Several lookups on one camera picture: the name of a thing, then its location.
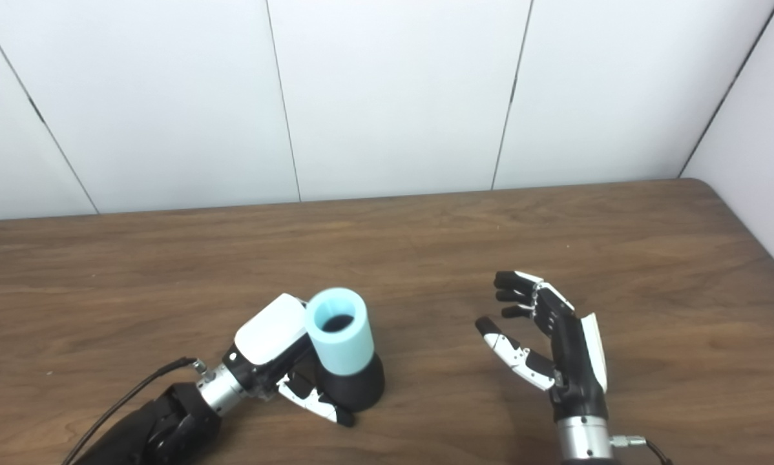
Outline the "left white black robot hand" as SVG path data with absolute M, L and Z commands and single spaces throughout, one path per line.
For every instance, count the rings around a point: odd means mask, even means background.
M 284 293 L 245 322 L 218 367 L 214 380 L 225 382 L 225 389 L 212 409 L 225 414 L 242 399 L 280 394 L 325 420 L 354 426 L 354 415 L 297 371 L 298 363 L 315 351 L 305 318 L 305 302 Z

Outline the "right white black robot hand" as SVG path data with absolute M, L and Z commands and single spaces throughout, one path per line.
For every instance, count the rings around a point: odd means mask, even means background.
M 549 395 L 554 421 L 591 416 L 609 419 L 607 366 L 596 315 L 579 317 L 575 307 L 543 278 L 498 271 L 494 288 L 503 318 L 526 318 L 550 340 L 544 356 L 506 335 L 491 318 L 476 320 L 488 347 L 519 377 Z

